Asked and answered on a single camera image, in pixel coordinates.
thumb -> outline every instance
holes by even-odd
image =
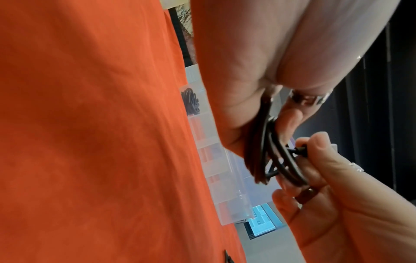
[[[342,205],[355,211],[387,214],[415,208],[395,191],[365,172],[359,172],[351,162],[332,147],[326,132],[314,134],[308,141],[308,159],[319,171]]]

transparent storage box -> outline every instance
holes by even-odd
[[[189,84],[180,91],[191,88],[199,102],[199,114],[188,115],[188,121],[218,218],[222,225],[253,218],[236,156],[220,143],[198,65],[187,67],[186,73]]]

hand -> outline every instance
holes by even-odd
[[[327,133],[299,138],[308,158],[297,162],[319,193],[301,208],[301,188],[278,177],[273,202],[307,263],[416,262],[416,207],[330,146]]]
[[[308,95],[333,89],[398,2],[191,0],[199,68],[224,146],[243,155],[245,128],[266,88],[276,94],[284,85]],[[298,125],[318,110],[288,101],[282,112],[293,108],[302,112]]]

bundled cord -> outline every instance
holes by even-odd
[[[307,157],[307,147],[295,149],[284,147],[276,133],[276,118],[270,116],[273,99],[267,95],[261,98],[260,110],[254,118],[244,145],[244,163],[254,176],[255,183],[267,185],[270,178],[282,174],[293,185],[303,186],[308,182],[295,162],[294,155]],[[269,160],[272,165],[266,173]]]
[[[199,114],[199,100],[196,98],[196,94],[191,88],[187,88],[181,92],[183,104],[185,105],[186,115],[198,115]]]

orange shirt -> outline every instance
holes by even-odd
[[[223,262],[158,0],[2,0],[0,262]]]

